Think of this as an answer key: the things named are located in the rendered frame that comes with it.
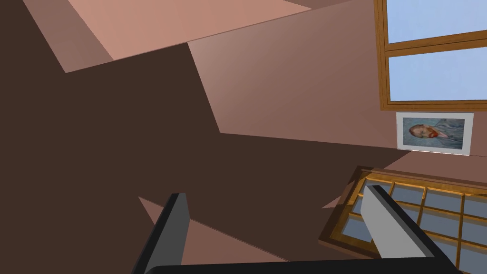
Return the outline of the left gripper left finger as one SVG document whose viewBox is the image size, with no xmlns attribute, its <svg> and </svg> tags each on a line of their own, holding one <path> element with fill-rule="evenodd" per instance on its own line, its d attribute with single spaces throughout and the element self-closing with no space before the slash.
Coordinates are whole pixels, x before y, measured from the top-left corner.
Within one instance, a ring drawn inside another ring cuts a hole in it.
<svg viewBox="0 0 487 274">
<path fill-rule="evenodd" d="M 186 194 L 172 194 L 131 274 L 160 274 L 163 266 L 181 265 L 189 223 Z"/>
</svg>

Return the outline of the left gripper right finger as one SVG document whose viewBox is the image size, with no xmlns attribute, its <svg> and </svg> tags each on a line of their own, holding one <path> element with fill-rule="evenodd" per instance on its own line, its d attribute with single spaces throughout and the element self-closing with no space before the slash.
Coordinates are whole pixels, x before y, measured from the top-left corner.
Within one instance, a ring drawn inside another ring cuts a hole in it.
<svg viewBox="0 0 487 274">
<path fill-rule="evenodd" d="M 427 258 L 434 268 L 455 268 L 381 186 L 365 187 L 360 212 L 381 258 Z"/>
</svg>

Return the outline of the white framed portrait picture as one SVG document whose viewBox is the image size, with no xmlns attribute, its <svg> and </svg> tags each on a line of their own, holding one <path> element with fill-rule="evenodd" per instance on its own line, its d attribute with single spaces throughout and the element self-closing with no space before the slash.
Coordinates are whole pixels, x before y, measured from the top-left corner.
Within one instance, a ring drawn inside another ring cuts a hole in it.
<svg viewBox="0 0 487 274">
<path fill-rule="evenodd" d="M 470 155 L 474 113 L 398 112 L 397 148 Z"/>
</svg>

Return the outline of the wooden two-pane window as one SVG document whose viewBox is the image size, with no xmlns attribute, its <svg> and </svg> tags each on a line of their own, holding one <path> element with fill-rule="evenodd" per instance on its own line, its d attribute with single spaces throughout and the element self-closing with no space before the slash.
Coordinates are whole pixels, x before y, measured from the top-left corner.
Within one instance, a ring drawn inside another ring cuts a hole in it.
<svg viewBox="0 0 487 274">
<path fill-rule="evenodd" d="M 487 0 L 373 0 L 380 108 L 487 112 Z"/>
</svg>

